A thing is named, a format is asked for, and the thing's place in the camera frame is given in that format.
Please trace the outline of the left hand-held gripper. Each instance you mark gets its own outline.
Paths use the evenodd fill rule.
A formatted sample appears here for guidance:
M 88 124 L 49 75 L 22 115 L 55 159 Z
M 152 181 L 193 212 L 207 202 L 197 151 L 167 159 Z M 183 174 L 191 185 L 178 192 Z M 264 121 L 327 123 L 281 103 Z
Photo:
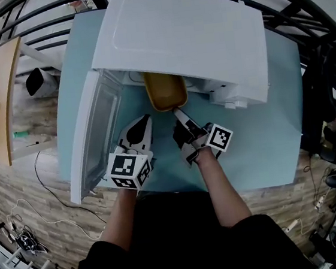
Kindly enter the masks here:
M 122 129 L 119 146 L 108 157 L 106 175 L 110 188 L 142 190 L 148 181 L 153 152 L 140 153 L 138 150 L 151 148 L 152 123 L 151 115 L 145 114 Z

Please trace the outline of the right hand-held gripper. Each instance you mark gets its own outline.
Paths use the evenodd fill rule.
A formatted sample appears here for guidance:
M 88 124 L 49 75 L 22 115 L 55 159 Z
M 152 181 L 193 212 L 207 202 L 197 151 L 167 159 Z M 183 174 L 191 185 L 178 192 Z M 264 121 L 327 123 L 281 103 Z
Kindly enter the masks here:
M 216 151 L 215 158 L 227 151 L 233 135 L 232 131 L 213 123 L 200 127 L 179 108 L 174 108 L 173 113 L 178 119 L 174 127 L 173 139 L 189 167 L 199 155 L 199 151 L 205 147 L 211 147 Z

